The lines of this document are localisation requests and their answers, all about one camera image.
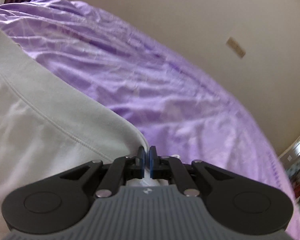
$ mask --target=beige wall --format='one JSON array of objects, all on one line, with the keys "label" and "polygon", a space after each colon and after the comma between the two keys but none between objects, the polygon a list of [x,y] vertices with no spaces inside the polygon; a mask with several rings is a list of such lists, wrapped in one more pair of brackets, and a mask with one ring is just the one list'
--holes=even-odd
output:
[{"label": "beige wall", "polygon": [[[197,64],[253,114],[277,153],[300,135],[300,0],[84,0]],[[225,44],[232,36],[243,59]]]}]

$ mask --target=fabric seam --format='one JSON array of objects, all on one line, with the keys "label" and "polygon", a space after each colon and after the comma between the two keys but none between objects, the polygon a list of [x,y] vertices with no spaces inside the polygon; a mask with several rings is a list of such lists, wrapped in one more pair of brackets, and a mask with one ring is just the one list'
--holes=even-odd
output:
[{"label": "fabric seam", "polygon": [[96,153],[97,155],[99,155],[102,158],[105,158],[106,160],[113,162],[113,159],[110,159],[109,157],[107,157],[106,155],[104,155],[103,153],[101,153],[99,150],[95,149],[94,147],[90,146],[89,144],[85,143],[84,141],[82,141],[81,139],[77,138],[76,136],[74,136],[73,134],[71,134],[70,132],[66,131],[64,128],[62,128],[60,125],[56,124],[53,120],[51,120],[49,117],[47,117],[46,115],[44,115],[39,109],[37,109],[31,102],[29,102],[7,79],[7,77],[5,75],[3,75],[0,72],[0,76],[2,77],[2,79],[5,81],[5,83],[13,90],[13,92],[20,98],[22,99],[29,107],[31,107],[31,109],[33,109],[37,114],[39,114],[41,117],[43,117],[45,120],[47,120],[49,123],[51,123],[55,128],[57,128],[59,131],[61,131],[62,133],[64,133],[65,135],[67,135],[68,137],[70,137],[72,140],[74,140],[77,143],[80,143],[82,146],[88,148],[89,150],[93,151],[94,153]]}]

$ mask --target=purple bedsheet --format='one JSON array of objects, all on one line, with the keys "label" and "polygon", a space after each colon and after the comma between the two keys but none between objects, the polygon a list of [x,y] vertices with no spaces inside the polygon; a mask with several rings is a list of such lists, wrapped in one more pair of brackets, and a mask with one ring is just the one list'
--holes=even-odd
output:
[{"label": "purple bedsheet", "polygon": [[[244,107],[212,78],[118,17],[80,1],[0,6],[0,29],[59,78],[112,109],[184,163],[202,159],[293,193]],[[295,205],[287,232],[300,239]]]}]

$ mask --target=wall outlet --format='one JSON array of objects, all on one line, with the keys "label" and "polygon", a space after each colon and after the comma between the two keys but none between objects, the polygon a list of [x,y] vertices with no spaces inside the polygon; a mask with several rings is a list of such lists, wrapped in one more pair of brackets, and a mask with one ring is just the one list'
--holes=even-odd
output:
[{"label": "wall outlet", "polygon": [[230,37],[226,43],[240,58],[246,55],[246,51],[240,47],[239,43],[232,37]]}]

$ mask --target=metal pin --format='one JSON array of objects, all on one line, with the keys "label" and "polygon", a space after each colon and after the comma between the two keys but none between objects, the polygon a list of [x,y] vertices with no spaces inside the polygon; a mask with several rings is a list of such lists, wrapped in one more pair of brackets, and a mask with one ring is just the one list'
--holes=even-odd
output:
[{"label": "metal pin", "polygon": [[195,188],[188,188],[183,192],[187,197],[197,197],[200,195],[200,191]]},{"label": "metal pin", "polygon": [[110,197],[112,192],[109,189],[100,189],[96,192],[97,197]]}]

